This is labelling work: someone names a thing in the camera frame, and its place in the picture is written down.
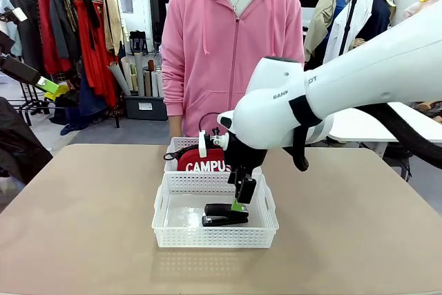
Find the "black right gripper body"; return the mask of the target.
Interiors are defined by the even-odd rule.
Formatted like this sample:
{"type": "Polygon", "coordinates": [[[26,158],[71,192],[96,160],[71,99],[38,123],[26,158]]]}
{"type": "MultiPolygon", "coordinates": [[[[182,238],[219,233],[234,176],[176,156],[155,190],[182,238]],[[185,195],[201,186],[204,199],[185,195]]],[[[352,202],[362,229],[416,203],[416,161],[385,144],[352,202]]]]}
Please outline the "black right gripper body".
{"type": "Polygon", "coordinates": [[[262,166],[266,155],[266,149],[251,148],[241,142],[235,134],[229,134],[224,160],[231,172],[251,175],[254,169],[262,166]]]}

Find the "person's right hand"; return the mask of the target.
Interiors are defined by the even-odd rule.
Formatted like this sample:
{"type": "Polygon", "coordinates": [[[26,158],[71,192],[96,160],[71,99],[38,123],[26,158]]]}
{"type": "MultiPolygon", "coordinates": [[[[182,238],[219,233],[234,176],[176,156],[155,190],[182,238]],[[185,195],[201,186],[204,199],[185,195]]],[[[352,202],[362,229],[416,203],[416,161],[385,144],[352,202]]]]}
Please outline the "person's right hand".
{"type": "Polygon", "coordinates": [[[182,116],[174,115],[169,116],[169,129],[171,137],[182,137],[182,116]]]}

